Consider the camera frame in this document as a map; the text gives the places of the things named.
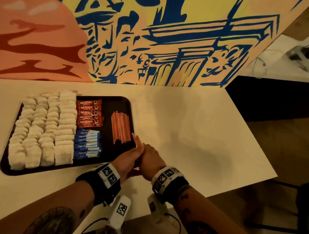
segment forearm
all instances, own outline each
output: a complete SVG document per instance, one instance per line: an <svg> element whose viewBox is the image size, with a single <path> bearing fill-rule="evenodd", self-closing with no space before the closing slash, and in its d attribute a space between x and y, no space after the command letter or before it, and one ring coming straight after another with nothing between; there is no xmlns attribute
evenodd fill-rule
<svg viewBox="0 0 309 234"><path fill-rule="evenodd" d="M94 200L86 181L75 182L0 220L1 233L71 234L92 210Z"/></svg>
<svg viewBox="0 0 309 234"><path fill-rule="evenodd" d="M213 203L189 185L180 190L174 208L188 234L246 234Z"/></svg>

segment mural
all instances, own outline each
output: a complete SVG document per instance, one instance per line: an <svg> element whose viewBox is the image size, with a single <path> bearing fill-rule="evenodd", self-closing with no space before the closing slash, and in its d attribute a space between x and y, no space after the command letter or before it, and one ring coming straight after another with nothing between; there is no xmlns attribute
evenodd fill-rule
<svg viewBox="0 0 309 234"><path fill-rule="evenodd" d="M0 78L225 87L308 6L309 0L2 0Z"/></svg>

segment black cable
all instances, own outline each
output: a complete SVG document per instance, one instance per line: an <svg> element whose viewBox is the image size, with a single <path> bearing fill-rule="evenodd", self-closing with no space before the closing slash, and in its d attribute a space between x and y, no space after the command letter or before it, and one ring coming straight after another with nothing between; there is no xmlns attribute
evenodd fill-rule
<svg viewBox="0 0 309 234"><path fill-rule="evenodd" d="M178 220L178 218L176 218L174 215L171 215L171 214L169 214L169 213L164 213L164 215L166 215L166 216L171 216L171 217L173 217L174 219L177 220L177 222L178 222L178 224L179 224L179 234L180 234L180 233L181 233L181 224L180 224L180 221Z"/></svg>
<svg viewBox="0 0 309 234"><path fill-rule="evenodd" d="M101 220L108 220L108 218L100 218L100 219L97 219L96 221L93 221L91 224L89 224L83 231L82 231L82 233L81 234L83 234L90 226L92 226L93 224L95 224L96 222L98 222L98 221L101 221Z"/></svg>

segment hand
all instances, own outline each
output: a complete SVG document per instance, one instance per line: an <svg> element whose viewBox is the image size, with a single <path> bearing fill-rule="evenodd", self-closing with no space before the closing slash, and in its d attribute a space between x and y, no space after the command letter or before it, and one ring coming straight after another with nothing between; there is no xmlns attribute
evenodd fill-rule
<svg viewBox="0 0 309 234"><path fill-rule="evenodd" d="M144 145L141 143L138 136L135 136L133 133L132 136L136 143L136 148L122 153L113 162L111 162L120 175L121 184L132 176L141 175L141 172L139 170L135 170L134 168L137 167L135 161L144 152Z"/></svg>
<svg viewBox="0 0 309 234"><path fill-rule="evenodd" d="M155 174L164 167L166 167L166 164L158 151L149 144L145 145L144 153L139 159L139 171L143 177L151 181Z"/></svg>

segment person's right hand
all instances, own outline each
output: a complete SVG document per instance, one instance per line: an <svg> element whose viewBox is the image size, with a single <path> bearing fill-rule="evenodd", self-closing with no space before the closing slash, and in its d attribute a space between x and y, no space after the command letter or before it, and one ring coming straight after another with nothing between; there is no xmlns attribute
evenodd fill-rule
<svg viewBox="0 0 309 234"><path fill-rule="evenodd" d="M145 145L144 153L139 158L139 170L143 177L151 181L158 171L164 167L166 167L166 164L158 151L149 144Z"/></svg>

